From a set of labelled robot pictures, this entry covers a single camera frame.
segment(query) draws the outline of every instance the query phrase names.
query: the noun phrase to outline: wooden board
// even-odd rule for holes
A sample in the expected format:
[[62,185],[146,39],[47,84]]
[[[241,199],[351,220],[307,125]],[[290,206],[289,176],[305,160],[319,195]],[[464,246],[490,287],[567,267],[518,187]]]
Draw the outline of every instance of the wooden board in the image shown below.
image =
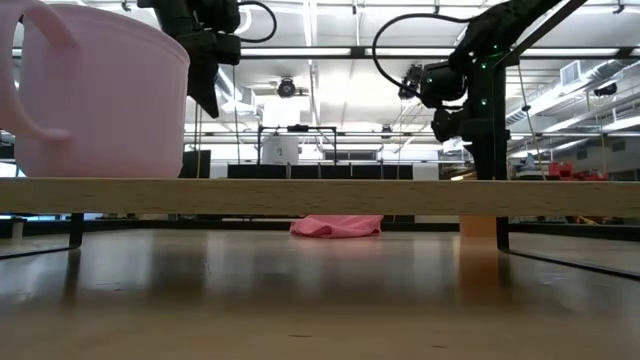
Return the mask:
[[0,212],[640,217],[640,184],[11,178]]

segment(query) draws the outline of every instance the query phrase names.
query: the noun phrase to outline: pink cloth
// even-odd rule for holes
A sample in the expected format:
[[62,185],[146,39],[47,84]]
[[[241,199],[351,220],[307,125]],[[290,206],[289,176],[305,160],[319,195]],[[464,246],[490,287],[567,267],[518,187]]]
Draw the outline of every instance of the pink cloth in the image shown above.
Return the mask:
[[291,233],[324,239],[380,234],[382,215],[309,215],[291,224]]

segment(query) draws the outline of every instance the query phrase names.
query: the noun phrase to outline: pink mug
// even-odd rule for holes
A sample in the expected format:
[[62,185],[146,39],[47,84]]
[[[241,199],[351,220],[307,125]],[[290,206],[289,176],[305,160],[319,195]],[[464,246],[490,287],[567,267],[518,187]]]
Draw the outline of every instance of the pink mug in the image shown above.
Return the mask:
[[[20,88],[9,57],[24,14]],[[189,55],[111,12],[0,1],[0,128],[27,176],[175,178]]]

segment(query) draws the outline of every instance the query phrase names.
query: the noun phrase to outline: ceiling light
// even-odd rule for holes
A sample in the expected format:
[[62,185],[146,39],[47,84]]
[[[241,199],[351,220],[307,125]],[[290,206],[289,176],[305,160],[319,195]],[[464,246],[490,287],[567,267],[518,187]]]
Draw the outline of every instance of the ceiling light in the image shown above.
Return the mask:
[[611,123],[603,127],[602,130],[607,132],[616,131],[616,130],[626,129],[636,125],[640,125],[640,116],[635,116],[635,117],[624,119],[624,120],[618,120],[614,123]]
[[566,48],[566,49],[529,49],[522,56],[611,56],[619,50],[616,48]]
[[242,56],[339,56],[351,55],[349,48],[244,48]]
[[544,130],[542,130],[542,132],[555,132],[558,130],[562,130],[562,129],[566,129],[569,126],[572,126],[574,124],[577,124],[580,122],[580,119],[569,119],[569,120],[565,120],[565,121],[561,121],[553,126],[550,126]]
[[560,145],[558,147],[555,147],[555,148],[553,148],[553,150],[566,150],[566,149],[572,148],[572,147],[574,147],[576,145],[580,145],[580,144],[585,143],[585,142],[587,142],[587,139],[576,140],[576,141],[572,141],[572,142]]
[[[449,56],[453,48],[378,48],[378,56]],[[373,50],[366,49],[365,54],[373,55]]]
[[[549,149],[540,149],[540,154],[545,153],[549,151]],[[523,151],[518,151],[517,153],[513,153],[511,155],[509,155],[510,158],[525,158],[527,156],[529,156],[529,154],[533,154],[536,155],[538,153],[537,150],[523,150]]]

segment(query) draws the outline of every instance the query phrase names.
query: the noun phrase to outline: ceiling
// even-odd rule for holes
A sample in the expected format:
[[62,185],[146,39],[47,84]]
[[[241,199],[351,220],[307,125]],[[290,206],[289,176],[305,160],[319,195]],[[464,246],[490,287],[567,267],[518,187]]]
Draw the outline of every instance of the ceiling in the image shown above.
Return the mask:
[[[264,1],[276,13],[279,28],[270,41],[260,46],[370,46],[380,27],[395,16],[410,12],[433,12],[434,1],[420,0],[269,0]],[[147,24],[157,26],[155,15],[148,9],[138,9],[129,1],[132,11],[125,13],[120,1],[46,1],[49,3],[77,3],[119,12]],[[440,13],[456,17],[476,15],[497,2],[495,0],[439,0]],[[358,12],[353,13],[356,4]],[[615,0],[589,1],[571,15],[535,46],[619,47],[640,44],[640,0],[624,1],[627,9],[619,15],[612,11]],[[242,36],[259,38],[269,33],[271,20],[266,12],[251,7],[251,23]],[[243,12],[243,23],[247,15]],[[454,46],[464,31],[463,24],[437,20],[407,20],[391,27],[381,38],[380,45]],[[15,46],[20,46],[17,32]],[[384,60],[383,67],[401,79],[409,66],[432,61]],[[521,64],[522,80],[517,68],[508,71],[507,102],[520,103],[524,88],[530,93],[559,77],[559,70],[568,60],[526,60]],[[370,60],[246,60],[234,69],[222,68],[237,88],[247,87],[256,94],[256,103],[262,106],[277,101],[274,84],[283,77],[294,79],[296,86],[311,88],[314,74],[317,122],[325,126],[338,126],[347,131],[379,131],[383,124],[394,125],[394,130],[428,131],[432,111],[414,104],[406,108],[397,96],[398,89],[388,83]],[[312,124],[314,118],[308,95],[296,99],[301,109],[300,121]],[[187,127],[193,129],[195,104],[187,107]],[[255,129],[258,117],[241,115],[240,130]],[[233,112],[220,119],[204,117],[205,130],[235,130]]]

